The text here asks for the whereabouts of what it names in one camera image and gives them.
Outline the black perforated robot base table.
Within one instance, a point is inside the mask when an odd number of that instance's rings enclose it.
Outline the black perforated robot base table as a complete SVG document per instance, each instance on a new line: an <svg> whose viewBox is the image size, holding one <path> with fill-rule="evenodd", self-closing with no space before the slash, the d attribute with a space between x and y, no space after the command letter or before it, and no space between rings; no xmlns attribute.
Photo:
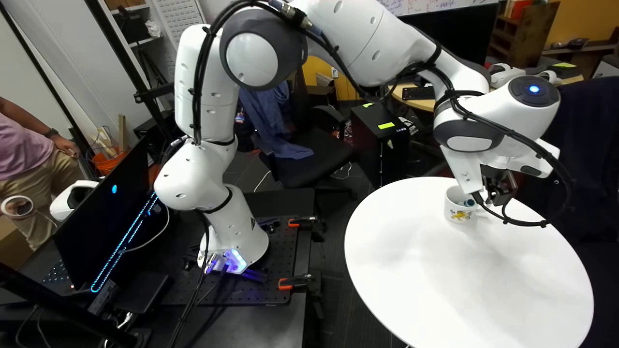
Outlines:
<svg viewBox="0 0 619 348"><path fill-rule="evenodd" d="M100 245L90 250L63 246L61 237L42 248L23 270L1 266L1 304L19 303L69 304L81 297L98 316L108 303L123 312L148 312L160 306L231 308L231 306L286 306L291 299L288 281L293 279L297 225L286 217L262 217L259 227L266 233L266 254L237 274L231 254L206 252L214 241L206 237L204 223L193 223L170 243L158 260L133 252L131 241L144 233L150 208L142 208L125 231L111 231L111 250Z"/></svg>

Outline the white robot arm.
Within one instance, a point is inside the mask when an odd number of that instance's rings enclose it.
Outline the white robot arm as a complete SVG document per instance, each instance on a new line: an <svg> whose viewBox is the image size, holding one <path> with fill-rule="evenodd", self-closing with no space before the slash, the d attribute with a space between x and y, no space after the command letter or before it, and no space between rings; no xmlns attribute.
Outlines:
<svg viewBox="0 0 619 348"><path fill-rule="evenodd" d="M197 252L202 274L241 275L260 262L268 237L239 188L224 181L237 150L239 94L289 84L309 59L355 88L384 88L407 74L431 84L433 138L462 192L477 196L483 173L562 177L558 150L543 142L560 96L543 78L495 88L471 63L398 20L378 0L233 0L214 22L179 36L173 61L173 125L181 146L164 161L156 198L197 212L208 231Z"/></svg>

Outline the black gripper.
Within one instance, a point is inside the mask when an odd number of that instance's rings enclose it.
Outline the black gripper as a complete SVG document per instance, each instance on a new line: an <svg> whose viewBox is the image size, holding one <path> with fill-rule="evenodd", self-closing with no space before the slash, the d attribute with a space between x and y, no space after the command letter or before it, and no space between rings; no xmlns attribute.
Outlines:
<svg viewBox="0 0 619 348"><path fill-rule="evenodd" d="M471 194L477 206L502 208L516 194L516 181L510 171L481 167L481 190Z"/></svg>

